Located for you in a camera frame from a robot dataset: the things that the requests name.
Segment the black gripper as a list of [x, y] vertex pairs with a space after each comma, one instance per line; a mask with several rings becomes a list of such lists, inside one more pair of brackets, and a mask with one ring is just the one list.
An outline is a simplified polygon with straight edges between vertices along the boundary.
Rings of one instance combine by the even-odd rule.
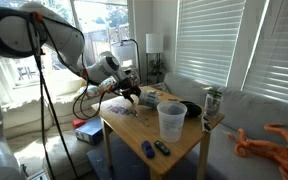
[[141, 94], [139, 88], [140, 80], [137, 75], [127, 76], [124, 80], [117, 81], [112, 86], [112, 92], [116, 95], [123, 96], [127, 100], [131, 100], [131, 95], [137, 97]]

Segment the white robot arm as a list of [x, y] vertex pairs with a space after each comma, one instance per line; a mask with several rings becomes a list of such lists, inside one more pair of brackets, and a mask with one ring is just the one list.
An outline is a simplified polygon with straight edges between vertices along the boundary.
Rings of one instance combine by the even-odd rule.
[[[41, 59], [42, 47], [47, 46], [58, 54], [59, 61], [75, 75], [92, 85], [99, 85], [112, 77], [110, 90], [119, 91], [125, 99], [140, 95], [138, 75], [133, 70], [122, 70], [118, 60], [106, 51], [99, 61], [85, 66], [79, 61], [83, 56], [83, 33], [45, 6], [30, 2], [18, 10], [0, 7], [0, 58]], [[0, 106], [0, 180], [25, 180], [23, 170], [11, 152], [2, 125]]]

